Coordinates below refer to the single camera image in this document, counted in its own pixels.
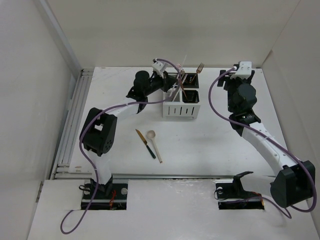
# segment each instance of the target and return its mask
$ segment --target knife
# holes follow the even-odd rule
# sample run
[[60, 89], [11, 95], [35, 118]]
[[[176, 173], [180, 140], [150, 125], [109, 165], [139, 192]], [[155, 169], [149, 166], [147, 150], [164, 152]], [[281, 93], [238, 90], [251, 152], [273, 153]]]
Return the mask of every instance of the knife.
[[150, 147], [148, 146], [147, 140], [145, 139], [145, 137], [141, 134], [141, 132], [136, 129], [136, 133], [139, 135], [139, 137], [141, 138], [142, 142], [144, 143], [144, 145], [146, 146], [146, 148], [148, 149], [149, 153], [151, 154], [151, 156], [156, 159], [156, 155], [151, 151]]

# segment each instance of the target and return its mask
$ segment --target white table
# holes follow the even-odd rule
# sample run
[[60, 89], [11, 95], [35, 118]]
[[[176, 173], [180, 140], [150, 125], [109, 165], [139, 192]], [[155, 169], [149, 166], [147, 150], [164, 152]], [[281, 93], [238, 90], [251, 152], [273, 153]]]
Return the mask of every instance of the white table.
[[[219, 75], [221, 68], [204, 68], [199, 75], [199, 98], [201, 108], [195, 120], [162, 118], [162, 104], [147, 105], [145, 109], [126, 120], [117, 123], [113, 147], [102, 156], [110, 161], [113, 174], [160, 174], [160, 175], [235, 175], [244, 171], [272, 176], [273, 171], [260, 154], [242, 139], [230, 124], [211, 110], [208, 103], [210, 84]], [[70, 162], [70, 173], [90, 173], [91, 165], [79, 150], [79, 134], [89, 110], [93, 107], [105, 109], [124, 99], [137, 71], [149, 67], [96, 67], [88, 91], [80, 128]], [[195, 68], [186, 68], [193, 73]], [[265, 127], [285, 146], [278, 118], [261, 69], [255, 70], [252, 85], [256, 88], [255, 113]], [[162, 91], [149, 96], [149, 102], [162, 99]], [[227, 91], [222, 87], [213, 89], [214, 106], [224, 116], [227, 110]], [[145, 134], [156, 132], [156, 142], [163, 164], [152, 159], [135, 129]]]
[[[60, 232], [80, 209], [83, 180], [46, 180], [28, 240], [316, 240], [310, 213], [289, 208], [287, 219], [265, 210], [218, 210], [213, 180], [130, 180], [127, 210], [90, 210], [70, 235]], [[305, 201], [297, 207], [306, 209]], [[83, 210], [71, 213], [71, 230]]]

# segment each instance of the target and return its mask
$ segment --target copper fork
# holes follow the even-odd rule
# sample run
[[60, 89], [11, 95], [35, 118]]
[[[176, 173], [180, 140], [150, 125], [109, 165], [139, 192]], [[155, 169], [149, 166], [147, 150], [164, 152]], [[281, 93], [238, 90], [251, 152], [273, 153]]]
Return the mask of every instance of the copper fork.
[[202, 72], [202, 69], [204, 69], [204, 66], [205, 65], [203, 63], [200, 63], [200, 65], [198, 66], [198, 68], [195, 71], [196, 74], [193, 76], [192, 80], [190, 81], [191, 84], [194, 81], [194, 79], [196, 78], [196, 76]]

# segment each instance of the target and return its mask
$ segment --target white wall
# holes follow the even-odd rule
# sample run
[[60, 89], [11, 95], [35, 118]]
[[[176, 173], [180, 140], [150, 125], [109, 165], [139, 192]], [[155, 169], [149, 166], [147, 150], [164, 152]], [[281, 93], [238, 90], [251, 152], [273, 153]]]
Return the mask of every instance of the white wall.
[[71, 72], [32, 0], [0, 0], [0, 239], [26, 239]]
[[[320, 1], [301, 0], [262, 68], [289, 149], [316, 167], [320, 194]], [[312, 213], [320, 230], [320, 203]]]
[[84, 68], [261, 66], [299, 0], [48, 0]]

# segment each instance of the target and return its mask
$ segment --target spoon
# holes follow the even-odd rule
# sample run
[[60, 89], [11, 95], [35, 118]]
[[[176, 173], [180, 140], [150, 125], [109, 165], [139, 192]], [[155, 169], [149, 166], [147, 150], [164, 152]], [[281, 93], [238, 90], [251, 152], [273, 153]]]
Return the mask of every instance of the spoon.
[[155, 141], [155, 137], [156, 137], [155, 131], [153, 131], [153, 130], [148, 131], [146, 133], [146, 137], [152, 141], [153, 147], [154, 147], [154, 150], [155, 150], [155, 152], [156, 152], [156, 154], [158, 156], [159, 162], [162, 164], [162, 159], [161, 159], [161, 156], [160, 156], [160, 153], [158, 151], [158, 148], [157, 148], [157, 145], [156, 145], [156, 141]]

